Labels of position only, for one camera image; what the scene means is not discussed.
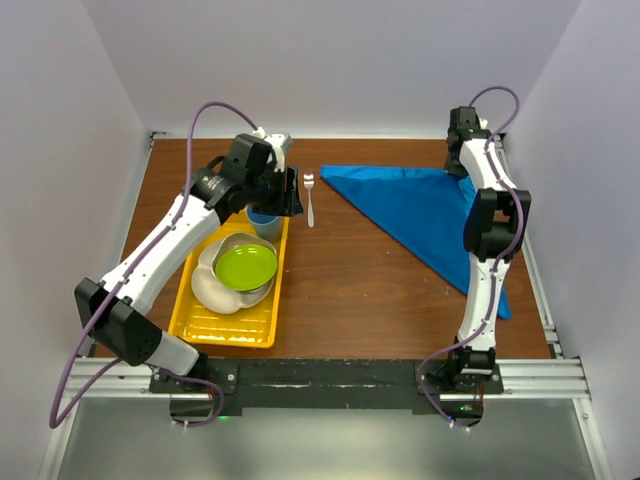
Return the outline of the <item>blue cloth napkin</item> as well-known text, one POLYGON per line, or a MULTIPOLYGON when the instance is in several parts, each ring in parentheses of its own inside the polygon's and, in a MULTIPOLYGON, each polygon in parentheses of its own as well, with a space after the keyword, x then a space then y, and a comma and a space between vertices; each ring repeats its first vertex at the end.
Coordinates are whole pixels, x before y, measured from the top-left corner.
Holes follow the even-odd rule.
POLYGON ((354 208, 467 294, 470 258, 463 231, 476 191, 442 169, 321 167, 321 178, 354 208))

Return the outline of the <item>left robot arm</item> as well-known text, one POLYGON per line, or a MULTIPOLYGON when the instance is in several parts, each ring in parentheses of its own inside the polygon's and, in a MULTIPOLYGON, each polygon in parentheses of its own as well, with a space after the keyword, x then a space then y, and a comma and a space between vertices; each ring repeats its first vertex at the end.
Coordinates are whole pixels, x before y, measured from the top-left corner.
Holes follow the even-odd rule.
POLYGON ((266 215, 301 213, 298 171, 285 162, 291 145, 287 134, 239 134, 227 154, 193 173, 164 218, 121 264, 99 281, 85 278, 76 286, 86 333, 127 364, 170 371, 183 391, 200 390, 207 380, 202 354, 146 315, 186 257, 231 215, 248 205, 266 215))

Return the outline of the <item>silver metal fork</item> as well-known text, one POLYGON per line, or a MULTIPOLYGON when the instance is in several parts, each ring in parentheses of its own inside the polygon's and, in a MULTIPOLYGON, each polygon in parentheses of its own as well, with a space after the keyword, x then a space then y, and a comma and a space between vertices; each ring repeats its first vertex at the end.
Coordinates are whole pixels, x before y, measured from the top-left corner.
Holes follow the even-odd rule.
POLYGON ((315 226, 315 215, 312 192, 315 185, 315 175, 312 172, 304 173, 303 183, 307 191, 307 224, 309 228, 313 228, 315 226))

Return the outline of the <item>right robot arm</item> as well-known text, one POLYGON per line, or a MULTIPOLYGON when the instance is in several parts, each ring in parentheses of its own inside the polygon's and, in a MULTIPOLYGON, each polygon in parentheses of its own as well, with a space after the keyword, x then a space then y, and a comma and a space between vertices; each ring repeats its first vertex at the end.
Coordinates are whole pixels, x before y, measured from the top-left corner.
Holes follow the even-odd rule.
POLYGON ((523 243, 532 198, 505 172, 494 136, 474 107, 450 111, 447 143, 446 171, 468 177, 475 189, 463 230, 463 246, 470 258, 467 302, 454 348, 442 369, 448 386, 466 393, 494 375, 499 299, 523 243))

